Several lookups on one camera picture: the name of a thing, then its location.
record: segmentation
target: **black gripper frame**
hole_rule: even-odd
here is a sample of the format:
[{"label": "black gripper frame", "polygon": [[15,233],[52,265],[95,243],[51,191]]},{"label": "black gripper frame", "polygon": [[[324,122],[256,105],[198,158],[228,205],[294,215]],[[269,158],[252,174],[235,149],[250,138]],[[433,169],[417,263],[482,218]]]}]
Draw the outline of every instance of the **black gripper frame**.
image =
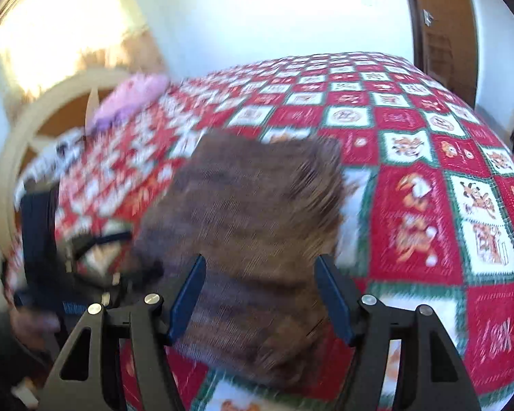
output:
[{"label": "black gripper frame", "polygon": [[390,340],[402,340],[392,411],[480,411],[451,338],[433,309],[389,307],[362,296],[329,255],[315,261],[315,280],[337,336],[356,349],[335,411],[376,411]]},{"label": "black gripper frame", "polygon": [[145,411],[184,411],[163,350],[186,330],[206,278],[201,255],[178,277],[165,280],[133,306],[106,310],[92,304],[55,362],[39,411],[125,411],[119,340],[132,343]]}]

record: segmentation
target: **wooden headboard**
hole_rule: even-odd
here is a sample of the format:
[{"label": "wooden headboard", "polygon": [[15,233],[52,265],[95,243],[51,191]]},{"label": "wooden headboard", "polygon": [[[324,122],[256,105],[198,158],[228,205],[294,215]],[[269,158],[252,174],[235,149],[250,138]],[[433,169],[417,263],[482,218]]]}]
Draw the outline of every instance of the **wooden headboard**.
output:
[{"label": "wooden headboard", "polygon": [[[129,76],[121,68],[90,68],[46,91],[19,116],[0,156],[0,249],[4,255],[11,251],[17,233],[13,196],[23,166],[53,141],[53,136],[84,126],[86,116],[99,104],[99,92],[112,90]],[[75,119],[65,119],[64,107],[80,105],[81,98],[88,100],[87,108]]]}]

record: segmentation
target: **bed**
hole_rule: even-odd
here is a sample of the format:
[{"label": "bed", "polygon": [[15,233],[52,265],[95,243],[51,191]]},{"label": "bed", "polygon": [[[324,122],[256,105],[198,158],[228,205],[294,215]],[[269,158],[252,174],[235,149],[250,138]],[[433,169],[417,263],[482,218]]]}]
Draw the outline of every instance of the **bed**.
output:
[{"label": "bed", "polygon": [[[224,128],[264,142],[308,135],[342,144],[347,186],[336,264],[390,306],[430,304],[484,409],[514,393],[514,158],[459,97],[407,60],[382,53],[284,57],[173,85],[121,125],[88,140],[61,179],[56,233],[135,229],[199,139]],[[19,239],[7,295],[22,270]],[[167,349],[185,407],[326,409],[351,352],[332,332],[315,384],[289,392],[186,360]],[[393,399],[392,342],[380,406]],[[141,409],[128,346],[124,389]]]}]

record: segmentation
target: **pink pillow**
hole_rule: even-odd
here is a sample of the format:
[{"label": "pink pillow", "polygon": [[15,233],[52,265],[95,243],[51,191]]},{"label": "pink pillow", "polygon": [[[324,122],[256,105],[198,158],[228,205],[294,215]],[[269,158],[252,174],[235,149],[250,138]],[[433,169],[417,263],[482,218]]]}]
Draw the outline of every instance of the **pink pillow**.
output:
[{"label": "pink pillow", "polygon": [[115,121],[129,119],[147,104],[155,101],[169,86],[164,74],[137,73],[120,83],[86,123],[86,131],[103,131]]}]

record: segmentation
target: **person's arm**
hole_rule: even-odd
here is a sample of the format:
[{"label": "person's arm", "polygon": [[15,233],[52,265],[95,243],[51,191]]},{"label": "person's arm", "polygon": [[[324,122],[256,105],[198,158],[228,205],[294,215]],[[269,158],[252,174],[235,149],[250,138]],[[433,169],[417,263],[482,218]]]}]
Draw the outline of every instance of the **person's arm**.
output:
[{"label": "person's arm", "polygon": [[0,379],[7,387],[50,367],[42,334],[59,328],[56,316],[29,310],[0,312]]}]

